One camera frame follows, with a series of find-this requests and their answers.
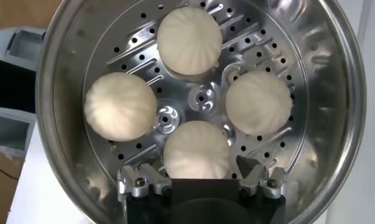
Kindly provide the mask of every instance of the white steamed bun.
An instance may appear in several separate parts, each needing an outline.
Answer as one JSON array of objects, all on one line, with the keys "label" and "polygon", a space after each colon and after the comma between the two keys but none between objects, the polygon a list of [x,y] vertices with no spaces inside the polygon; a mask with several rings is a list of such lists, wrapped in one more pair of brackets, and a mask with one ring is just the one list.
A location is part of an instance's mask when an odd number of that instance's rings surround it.
[{"label": "white steamed bun", "polygon": [[168,138],[163,163],[171,178],[221,179],[230,168],[230,147],[214,125],[190,121]]},{"label": "white steamed bun", "polygon": [[223,43],[213,17],[195,7],[170,12],[162,20],[157,38],[163,63],[183,75],[202,74],[215,66]]},{"label": "white steamed bun", "polygon": [[86,94],[86,120],[95,132],[113,141],[144,135],[156,116],[156,98],[143,79],[114,72],[102,76]]},{"label": "white steamed bun", "polygon": [[237,129],[247,135],[265,135],[287,122],[292,100],[281,79],[264,72],[249,72],[230,86],[225,107]]}]

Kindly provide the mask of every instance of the metal bracket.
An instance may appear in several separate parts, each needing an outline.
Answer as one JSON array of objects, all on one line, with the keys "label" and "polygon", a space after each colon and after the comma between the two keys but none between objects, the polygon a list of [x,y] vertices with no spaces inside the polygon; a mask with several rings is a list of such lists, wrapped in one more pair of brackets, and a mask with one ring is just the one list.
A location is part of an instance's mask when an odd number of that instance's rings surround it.
[{"label": "metal bracket", "polygon": [[171,179],[160,175],[150,164],[140,165],[137,171],[132,166],[123,166],[117,173],[117,184],[120,202],[127,194],[136,198],[147,196],[150,184],[157,195],[171,194]]},{"label": "metal bracket", "polygon": [[158,173],[149,164],[142,164],[139,166],[139,173],[153,185],[154,193],[161,196],[168,196],[171,194],[171,179],[164,177]]},{"label": "metal bracket", "polygon": [[256,195],[259,185],[268,177],[266,167],[262,165],[254,166],[253,170],[246,178],[239,181],[240,193],[244,197],[251,197]]},{"label": "metal bracket", "polygon": [[270,178],[263,185],[263,195],[268,198],[280,198],[285,188],[286,174],[285,170],[275,167]]},{"label": "metal bracket", "polygon": [[133,197],[145,197],[149,194],[148,182],[140,177],[132,166],[124,166],[117,173],[117,188],[119,201],[125,200],[125,195],[132,194]]}]

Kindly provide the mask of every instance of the stainless steel pot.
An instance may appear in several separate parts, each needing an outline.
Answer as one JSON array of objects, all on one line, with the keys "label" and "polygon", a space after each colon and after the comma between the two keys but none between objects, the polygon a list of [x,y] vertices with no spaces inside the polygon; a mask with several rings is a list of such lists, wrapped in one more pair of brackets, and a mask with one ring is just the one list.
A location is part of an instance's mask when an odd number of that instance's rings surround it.
[{"label": "stainless steel pot", "polygon": [[[207,10],[224,36],[219,66],[198,80],[169,71],[156,49],[160,21],[186,4]],[[273,135],[245,136],[225,116],[223,93],[251,70],[277,75],[292,92],[292,116]],[[102,139],[83,117],[84,93],[112,71],[141,76],[158,98],[158,122],[132,142]],[[285,167],[287,221],[310,223],[350,171],[366,110],[356,38],[334,0],[66,0],[47,33],[37,90],[49,162],[69,197],[96,223],[122,223],[117,169],[145,161],[162,172],[164,140],[193,119],[210,121],[227,136],[228,178],[240,176],[237,155],[269,169]]]}]

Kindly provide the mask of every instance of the bolt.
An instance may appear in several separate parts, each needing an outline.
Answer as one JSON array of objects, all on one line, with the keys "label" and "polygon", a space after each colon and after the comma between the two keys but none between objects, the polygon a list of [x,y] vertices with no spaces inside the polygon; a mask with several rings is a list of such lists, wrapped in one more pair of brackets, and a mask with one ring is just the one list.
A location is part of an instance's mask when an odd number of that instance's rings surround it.
[{"label": "bolt", "polygon": [[240,196],[242,196],[243,198],[247,198],[250,196],[250,190],[247,189],[247,188],[242,188],[240,190]]},{"label": "bolt", "polygon": [[145,179],[143,177],[137,178],[136,181],[135,181],[135,185],[137,187],[141,187],[141,186],[145,185]]},{"label": "bolt", "polygon": [[267,186],[268,187],[277,187],[278,186],[278,182],[275,180],[275,179],[268,179],[267,181]]},{"label": "bolt", "polygon": [[165,187],[165,188],[163,188],[163,190],[162,190],[162,194],[164,195],[164,196],[170,196],[171,195],[171,193],[172,193],[172,190],[171,190],[171,188],[170,187]]}]

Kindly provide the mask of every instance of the perforated steamer tray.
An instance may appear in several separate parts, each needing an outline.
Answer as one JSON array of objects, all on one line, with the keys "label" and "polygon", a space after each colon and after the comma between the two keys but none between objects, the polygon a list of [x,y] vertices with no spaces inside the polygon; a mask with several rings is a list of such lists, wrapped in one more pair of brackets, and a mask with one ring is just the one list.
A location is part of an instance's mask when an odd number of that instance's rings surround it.
[{"label": "perforated steamer tray", "polygon": [[[156,49],[160,22],[186,4],[215,17],[224,39],[218,66],[193,79],[165,68]],[[246,136],[225,114],[227,89],[247,71],[275,75],[292,93],[292,114],[272,135]],[[109,142],[84,118],[85,94],[111,72],[140,76],[158,101],[153,128],[132,142]],[[346,179],[365,121],[362,60],[334,0],[65,0],[49,27],[38,74],[38,120],[50,165],[97,223],[123,220],[117,170],[150,163],[164,173],[167,137],[192,120],[226,135],[226,178],[241,178],[237,155],[284,167],[287,222],[309,223]]]},{"label": "perforated steamer tray", "polygon": [[[184,122],[201,120],[215,124],[227,137],[231,147],[231,168],[226,178],[242,177],[236,164],[238,155],[256,158],[268,168],[279,166],[290,170],[305,132],[307,91],[295,47],[286,32],[249,2],[229,1],[225,7],[222,3],[189,1],[177,7],[184,5],[206,10],[218,22],[223,33],[218,66],[205,75],[192,78],[176,74],[162,63],[156,48],[156,33],[164,15],[175,5],[149,1],[143,5],[145,7],[134,7],[125,12],[100,40],[88,66],[84,93],[100,77],[92,70],[100,66],[101,61],[107,72],[132,73],[145,80],[156,95],[158,115],[153,129],[132,142],[108,142],[87,125],[89,140],[100,163],[113,180],[122,165],[142,161],[150,162],[162,171],[161,155],[167,137]],[[149,11],[151,17],[158,18],[148,19]],[[130,30],[125,28],[128,19],[130,24],[148,22]],[[110,42],[109,35],[123,30],[130,30],[128,43]],[[105,50],[114,51],[115,55],[110,57],[104,54]],[[265,71],[278,76],[292,92],[292,115],[273,135],[245,135],[232,125],[225,113],[227,89],[238,76],[248,71]]]}]

